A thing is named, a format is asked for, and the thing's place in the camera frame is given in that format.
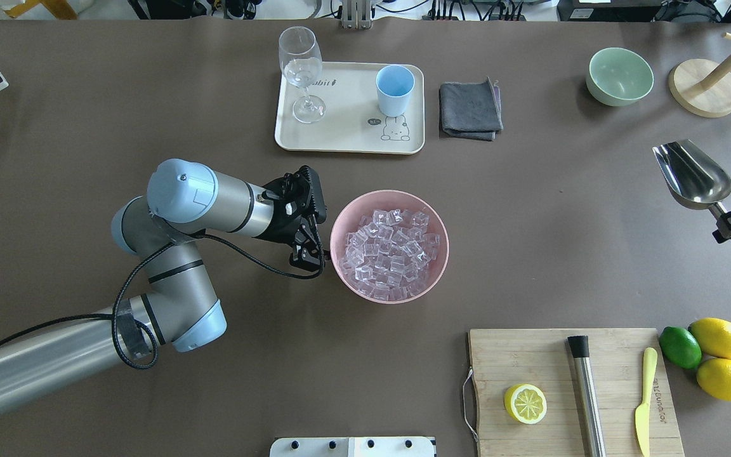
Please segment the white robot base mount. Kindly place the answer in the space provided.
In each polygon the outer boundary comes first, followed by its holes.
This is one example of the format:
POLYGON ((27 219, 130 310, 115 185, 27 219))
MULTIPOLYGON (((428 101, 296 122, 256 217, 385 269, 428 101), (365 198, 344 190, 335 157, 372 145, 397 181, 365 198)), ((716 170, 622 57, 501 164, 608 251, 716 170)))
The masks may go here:
POLYGON ((270 456, 436 456, 434 437, 283 437, 270 456))

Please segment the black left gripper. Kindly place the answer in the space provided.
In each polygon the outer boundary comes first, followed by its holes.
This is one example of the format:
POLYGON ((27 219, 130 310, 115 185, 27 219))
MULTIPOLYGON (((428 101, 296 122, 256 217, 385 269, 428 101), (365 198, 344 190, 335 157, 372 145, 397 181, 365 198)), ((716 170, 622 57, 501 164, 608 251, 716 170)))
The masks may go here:
POLYGON ((323 273, 325 251, 317 226, 327 218, 316 171, 302 165, 264 186, 259 202, 272 205, 273 215, 259 238, 267 242, 290 245, 290 266, 309 273, 323 273))

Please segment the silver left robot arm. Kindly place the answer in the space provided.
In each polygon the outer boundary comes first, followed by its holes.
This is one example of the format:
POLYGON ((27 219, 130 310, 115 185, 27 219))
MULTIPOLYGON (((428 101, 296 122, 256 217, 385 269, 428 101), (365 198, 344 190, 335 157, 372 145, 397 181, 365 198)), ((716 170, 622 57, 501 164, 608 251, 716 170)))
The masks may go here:
POLYGON ((227 321, 197 241, 228 246, 220 231, 287 245, 289 263, 312 279, 325 267, 317 228, 326 217, 311 167, 257 186, 197 162, 162 162, 111 222, 114 242, 140 259, 113 304, 0 341, 0 416, 120 362, 151 368, 162 345, 185 352, 214 341, 227 321))

